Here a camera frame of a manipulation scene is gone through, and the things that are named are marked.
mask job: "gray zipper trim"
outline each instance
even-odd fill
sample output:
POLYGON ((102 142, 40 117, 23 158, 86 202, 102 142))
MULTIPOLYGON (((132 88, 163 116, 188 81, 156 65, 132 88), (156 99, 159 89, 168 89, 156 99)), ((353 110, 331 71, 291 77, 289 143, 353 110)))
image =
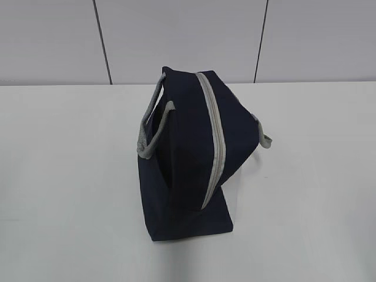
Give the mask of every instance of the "gray zipper trim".
POLYGON ((206 190, 204 202, 201 207, 201 209, 203 209, 210 201, 214 193, 214 190, 218 184, 218 181, 222 176, 224 163, 226 161, 226 143, 224 142, 221 118, 218 110, 217 100, 214 95, 212 86, 210 85, 209 80, 203 73, 196 73, 196 76, 199 79, 202 90, 204 92, 205 102, 207 110, 209 112, 214 143, 213 167, 211 169, 209 184, 206 190))

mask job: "fabric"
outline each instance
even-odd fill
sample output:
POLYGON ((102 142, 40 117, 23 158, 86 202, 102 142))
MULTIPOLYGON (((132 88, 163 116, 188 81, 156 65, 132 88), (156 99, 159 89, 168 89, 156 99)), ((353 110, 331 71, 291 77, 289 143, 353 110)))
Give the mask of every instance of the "fabric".
POLYGON ((149 158, 139 153, 138 158, 147 230, 153 241, 230 232, 233 223, 221 185, 257 147, 261 125, 213 71, 201 73, 209 83, 205 87, 201 75, 168 67, 162 72, 163 95, 151 116, 142 121, 147 144, 158 134, 155 151, 149 158), (215 99, 208 104, 209 88, 215 99), (171 101, 174 110, 167 115, 171 101), (217 112, 212 116, 213 108, 217 112), (224 165, 215 161, 219 155, 213 135, 218 131, 226 148, 221 150, 224 165), (210 184, 213 168, 218 176, 214 186, 210 184))

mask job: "lunch bag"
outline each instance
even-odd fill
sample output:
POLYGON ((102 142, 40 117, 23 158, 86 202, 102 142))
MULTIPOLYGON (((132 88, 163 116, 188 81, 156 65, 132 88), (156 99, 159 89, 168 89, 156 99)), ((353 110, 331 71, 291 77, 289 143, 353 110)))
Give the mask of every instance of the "lunch bag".
POLYGON ((152 240, 232 231, 221 185, 258 144, 269 148, 271 139, 215 72, 163 67, 137 141, 152 240))

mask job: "table surface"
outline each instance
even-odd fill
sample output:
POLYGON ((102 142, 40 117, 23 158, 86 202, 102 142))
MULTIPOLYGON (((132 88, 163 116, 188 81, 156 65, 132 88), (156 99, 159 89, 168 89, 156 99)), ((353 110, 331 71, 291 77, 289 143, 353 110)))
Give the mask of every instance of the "table surface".
POLYGON ((234 231, 153 243, 152 85, 0 87, 0 281, 375 281, 376 83, 229 85, 274 141, 224 185, 234 231))

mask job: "navy blue bag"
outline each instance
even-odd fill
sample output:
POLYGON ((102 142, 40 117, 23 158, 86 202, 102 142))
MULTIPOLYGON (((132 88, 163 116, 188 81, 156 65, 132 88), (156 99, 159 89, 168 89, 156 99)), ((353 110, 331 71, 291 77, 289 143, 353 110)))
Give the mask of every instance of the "navy blue bag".
POLYGON ((153 241, 230 232, 221 185, 271 139, 215 72, 162 72, 137 141, 147 230, 153 241))

